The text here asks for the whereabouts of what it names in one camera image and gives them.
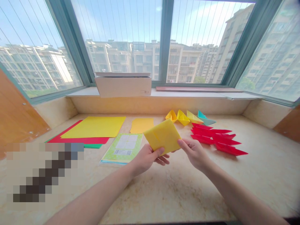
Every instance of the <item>yellow paper sheet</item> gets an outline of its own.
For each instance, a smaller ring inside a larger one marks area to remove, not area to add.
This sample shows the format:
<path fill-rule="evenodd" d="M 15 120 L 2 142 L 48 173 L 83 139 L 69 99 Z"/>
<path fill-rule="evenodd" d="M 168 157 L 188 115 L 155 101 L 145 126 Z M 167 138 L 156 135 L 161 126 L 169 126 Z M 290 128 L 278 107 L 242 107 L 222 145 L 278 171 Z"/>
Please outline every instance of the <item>yellow paper sheet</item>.
<path fill-rule="evenodd" d="M 162 155 L 180 149 L 177 140 L 181 139 L 181 137 L 171 119 L 167 119 L 145 131 L 144 136 L 154 151 L 160 147 L 165 148 Z"/>
<path fill-rule="evenodd" d="M 126 117 L 87 117 L 61 138 L 115 138 Z"/>
<path fill-rule="evenodd" d="M 192 114 L 190 111 L 187 110 L 187 117 L 190 119 L 190 121 L 192 123 L 198 123 L 198 124 L 202 124 L 203 121 L 200 120 L 197 116 L 195 116 L 194 114 Z"/>
<path fill-rule="evenodd" d="M 154 127 L 153 118 L 136 118 L 132 121 L 130 133 L 144 133 Z"/>
<path fill-rule="evenodd" d="M 190 123 L 189 118 L 181 110 L 178 110 L 177 119 L 184 126 L 186 126 L 186 125 L 188 125 Z"/>

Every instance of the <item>wooden board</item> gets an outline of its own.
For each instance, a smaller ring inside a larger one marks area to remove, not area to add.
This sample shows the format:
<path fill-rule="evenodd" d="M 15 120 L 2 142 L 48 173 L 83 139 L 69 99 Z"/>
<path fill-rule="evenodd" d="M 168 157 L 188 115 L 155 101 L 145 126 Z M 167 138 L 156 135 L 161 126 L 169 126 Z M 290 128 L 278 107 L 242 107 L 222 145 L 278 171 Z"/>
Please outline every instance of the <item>wooden board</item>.
<path fill-rule="evenodd" d="M 156 87 L 156 91 L 175 92 L 243 92 L 231 87 Z"/>
<path fill-rule="evenodd" d="M 0 159 L 8 143 L 29 142 L 50 127 L 0 69 Z"/>
<path fill-rule="evenodd" d="M 294 141 L 300 142 L 300 105 L 283 118 L 273 130 Z"/>

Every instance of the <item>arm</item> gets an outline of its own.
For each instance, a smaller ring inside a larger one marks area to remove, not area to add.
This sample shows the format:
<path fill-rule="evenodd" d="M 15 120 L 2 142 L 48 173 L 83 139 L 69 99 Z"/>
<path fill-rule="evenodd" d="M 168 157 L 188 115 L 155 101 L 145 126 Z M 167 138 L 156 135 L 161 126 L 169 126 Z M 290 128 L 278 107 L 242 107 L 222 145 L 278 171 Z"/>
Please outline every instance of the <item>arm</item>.
<path fill-rule="evenodd" d="M 186 152 L 192 165 L 203 172 L 216 186 L 234 215 L 243 224 L 288 224 L 282 217 L 211 161 L 198 141 L 184 139 L 178 140 L 178 144 Z"/>
<path fill-rule="evenodd" d="M 159 157 L 163 152 L 163 148 L 153 152 L 149 144 L 144 145 L 130 163 L 99 181 L 70 202 L 50 218 L 45 225 L 98 224 L 109 207 L 135 176 L 148 170 L 153 162 L 163 166 L 169 164 L 169 161 L 166 159 L 169 158 L 169 155 Z"/>

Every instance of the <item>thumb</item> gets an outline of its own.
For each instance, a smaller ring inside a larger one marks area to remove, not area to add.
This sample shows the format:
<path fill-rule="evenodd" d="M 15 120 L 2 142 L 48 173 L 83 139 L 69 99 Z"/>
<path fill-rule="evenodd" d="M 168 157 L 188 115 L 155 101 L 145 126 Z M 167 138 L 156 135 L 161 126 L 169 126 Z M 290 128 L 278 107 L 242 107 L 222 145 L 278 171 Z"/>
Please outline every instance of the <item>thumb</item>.
<path fill-rule="evenodd" d="M 184 140 L 177 140 L 178 145 L 185 151 L 186 154 L 190 154 L 193 150 L 185 143 Z"/>
<path fill-rule="evenodd" d="M 153 159 L 153 161 L 159 157 L 161 154 L 163 154 L 163 152 L 165 151 L 165 148 L 161 147 L 157 150 L 155 150 L 154 152 L 151 153 L 151 157 Z"/>

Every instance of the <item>hand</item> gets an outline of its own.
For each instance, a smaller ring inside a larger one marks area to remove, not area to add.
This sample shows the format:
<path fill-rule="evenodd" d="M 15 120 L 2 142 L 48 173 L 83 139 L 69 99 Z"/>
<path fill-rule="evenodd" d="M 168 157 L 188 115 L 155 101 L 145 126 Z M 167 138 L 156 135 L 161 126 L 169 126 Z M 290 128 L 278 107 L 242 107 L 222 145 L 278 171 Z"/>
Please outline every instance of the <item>hand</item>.
<path fill-rule="evenodd" d="M 156 151 L 153 151 L 149 144 L 145 144 L 137 156 L 130 163 L 128 163 L 128 165 L 132 167 L 133 176 L 135 177 L 147 171 L 152 166 L 153 162 L 156 162 L 162 166 L 170 164 L 170 162 L 167 160 L 167 158 L 170 157 L 168 154 L 160 156 L 164 150 L 165 149 L 162 147 Z"/>
<path fill-rule="evenodd" d="M 203 171 L 212 163 L 202 145 L 197 140 L 179 139 L 179 146 L 185 151 L 191 164 L 198 170 Z"/>

